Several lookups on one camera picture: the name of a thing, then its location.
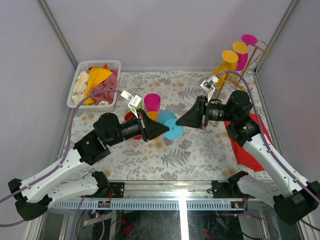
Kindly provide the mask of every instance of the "orange cup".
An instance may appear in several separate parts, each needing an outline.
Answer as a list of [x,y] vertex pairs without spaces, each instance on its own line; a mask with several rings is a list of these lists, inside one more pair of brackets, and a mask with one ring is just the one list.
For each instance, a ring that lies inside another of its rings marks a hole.
[[[158,120],[158,112],[156,111],[148,111],[146,115],[152,120],[155,120],[155,121]],[[152,141],[157,141],[159,138],[160,136],[157,136],[156,138],[152,139]]]

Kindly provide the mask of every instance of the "floral pattern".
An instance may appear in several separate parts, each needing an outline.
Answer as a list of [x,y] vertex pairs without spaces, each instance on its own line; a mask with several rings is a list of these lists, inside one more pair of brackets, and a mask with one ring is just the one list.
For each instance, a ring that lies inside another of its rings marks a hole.
[[[122,72],[120,90],[141,97],[157,93],[161,97],[161,110],[173,111],[177,118],[189,110],[198,95],[204,91],[199,80],[210,72]],[[263,111],[253,76],[245,76],[252,87],[257,109],[266,126]],[[225,103],[237,88],[227,83],[220,95]],[[117,95],[113,112],[119,121],[127,113],[126,100]],[[71,145],[93,129],[101,112],[77,112],[72,123]],[[223,122],[203,129],[184,128],[181,138],[169,140],[163,135],[156,141],[143,142],[130,139],[110,147],[111,154],[92,167],[77,172],[71,179],[80,179],[90,171],[103,171],[110,180],[226,180],[243,170],[260,180],[270,180],[265,171],[253,170],[238,165]]]

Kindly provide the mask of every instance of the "magenta cup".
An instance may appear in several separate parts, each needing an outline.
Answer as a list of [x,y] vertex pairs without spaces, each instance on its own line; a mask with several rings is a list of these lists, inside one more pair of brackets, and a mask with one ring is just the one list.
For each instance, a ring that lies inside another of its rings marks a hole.
[[150,93],[144,97],[144,105],[148,112],[158,112],[161,105],[161,98],[158,94]]

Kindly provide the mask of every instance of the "laundry basket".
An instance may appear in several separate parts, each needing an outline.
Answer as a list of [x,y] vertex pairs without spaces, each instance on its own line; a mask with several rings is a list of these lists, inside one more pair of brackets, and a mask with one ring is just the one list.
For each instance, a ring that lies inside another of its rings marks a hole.
[[[76,68],[76,71],[75,71],[75,74],[73,77],[73,81],[72,81],[72,85],[70,88],[69,96],[66,101],[66,104],[69,108],[74,109],[77,106],[72,99],[72,94],[74,92],[75,85],[76,85],[77,78],[78,78],[79,74],[82,71],[86,71],[87,73],[89,73],[88,68],[93,67],[93,66],[99,66],[102,68],[105,64],[108,65],[108,69],[118,69],[117,86],[116,86],[116,89],[118,89],[120,74],[121,74],[121,62],[120,61],[118,61],[118,60],[87,60],[87,61],[82,61],[78,64],[78,67]],[[114,93],[113,102],[109,105],[81,105],[79,107],[79,110],[81,110],[83,112],[111,112],[115,107],[116,99],[117,99],[117,92]]]

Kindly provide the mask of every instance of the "white wall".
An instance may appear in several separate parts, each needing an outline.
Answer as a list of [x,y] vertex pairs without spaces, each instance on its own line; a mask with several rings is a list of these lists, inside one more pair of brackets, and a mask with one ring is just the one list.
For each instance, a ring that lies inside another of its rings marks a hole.
[[[74,68],[35,0],[2,1],[0,8],[0,199],[7,183],[47,167],[67,112]],[[0,224],[21,220],[11,198]],[[0,229],[0,239],[22,238],[26,224]]]
[[[287,160],[320,182],[320,1],[303,0],[260,78]],[[313,214],[320,227],[320,210]]]
[[291,0],[47,0],[76,59],[213,68],[243,34],[269,41]]

